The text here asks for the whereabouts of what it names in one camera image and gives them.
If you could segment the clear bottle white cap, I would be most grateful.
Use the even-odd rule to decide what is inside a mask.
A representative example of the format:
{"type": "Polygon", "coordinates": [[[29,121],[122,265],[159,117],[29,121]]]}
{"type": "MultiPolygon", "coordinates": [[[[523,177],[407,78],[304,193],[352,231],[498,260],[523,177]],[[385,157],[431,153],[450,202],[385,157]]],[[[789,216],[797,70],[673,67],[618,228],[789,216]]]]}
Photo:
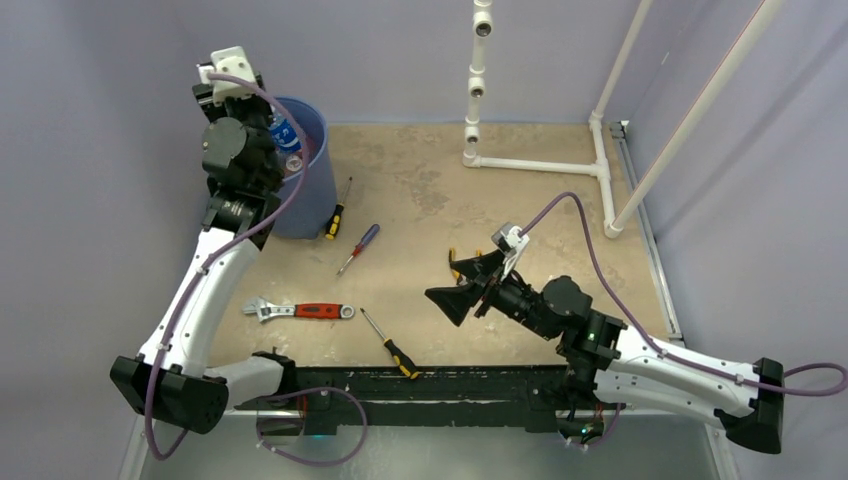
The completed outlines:
{"type": "Polygon", "coordinates": [[[274,113],[269,131],[276,149],[281,155],[301,154],[302,143],[299,135],[291,123],[279,112],[274,113]]]}

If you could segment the blue plastic bin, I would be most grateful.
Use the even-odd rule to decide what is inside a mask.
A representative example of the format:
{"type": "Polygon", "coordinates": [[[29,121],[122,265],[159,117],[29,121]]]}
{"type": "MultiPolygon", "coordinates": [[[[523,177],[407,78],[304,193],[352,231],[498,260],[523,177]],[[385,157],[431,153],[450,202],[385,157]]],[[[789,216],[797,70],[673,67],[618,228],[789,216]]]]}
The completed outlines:
{"type": "Polygon", "coordinates": [[[288,239],[316,239],[324,235],[325,224],[337,203],[337,190],[329,153],[329,128],[323,114],[309,103],[288,96],[279,96],[280,102],[300,125],[299,135],[309,150],[309,167],[306,181],[296,190],[302,172],[288,176],[278,197],[285,202],[294,200],[280,214],[272,233],[288,239]]]}

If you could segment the orange tea bottle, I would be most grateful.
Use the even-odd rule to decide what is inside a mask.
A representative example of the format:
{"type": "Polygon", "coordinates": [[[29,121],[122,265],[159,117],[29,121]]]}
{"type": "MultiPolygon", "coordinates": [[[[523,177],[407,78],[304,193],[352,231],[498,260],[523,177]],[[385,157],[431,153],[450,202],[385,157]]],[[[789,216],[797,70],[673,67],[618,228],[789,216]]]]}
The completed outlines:
{"type": "Polygon", "coordinates": [[[288,154],[283,161],[283,167],[288,176],[295,175],[303,170],[304,160],[296,153],[288,154]]]}

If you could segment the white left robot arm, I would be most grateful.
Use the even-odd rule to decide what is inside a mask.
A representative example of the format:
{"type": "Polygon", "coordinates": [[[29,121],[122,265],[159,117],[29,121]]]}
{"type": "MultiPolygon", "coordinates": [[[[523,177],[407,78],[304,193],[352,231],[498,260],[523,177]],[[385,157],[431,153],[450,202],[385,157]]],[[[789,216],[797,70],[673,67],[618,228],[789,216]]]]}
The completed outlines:
{"type": "Polygon", "coordinates": [[[209,120],[202,168],[210,199],[194,258],[171,305],[133,357],[115,359],[110,378],[144,419],[205,434],[225,411],[262,398],[284,409],[298,382],[286,358],[260,352],[211,367],[209,352],[235,287],[262,250],[283,202],[283,173],[270,134],[282,110],[257,80],[212,73],[193,93],[209,120]]]}

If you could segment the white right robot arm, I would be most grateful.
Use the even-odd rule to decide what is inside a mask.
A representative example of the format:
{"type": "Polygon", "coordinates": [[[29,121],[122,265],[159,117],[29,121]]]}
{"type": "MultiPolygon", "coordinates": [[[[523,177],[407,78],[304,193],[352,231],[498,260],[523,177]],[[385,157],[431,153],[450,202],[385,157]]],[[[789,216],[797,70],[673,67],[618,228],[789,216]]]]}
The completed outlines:
{"type": "Polygon", "coordinates": [[[567,275],[536,291],[516,272],[505,274],[504,255],[493,251],[453,263],[465,283],[425,291],[456,326],[468,315],[495,309],[533,334],[557,343],[571,371],[561,381],[564,399],[643,404],[686,415],[724,430],[738,446],[764,454],[782,450],[784,384],[781,363],[717,359],[651,335],[593,308],[593,299],[567,275]]]}

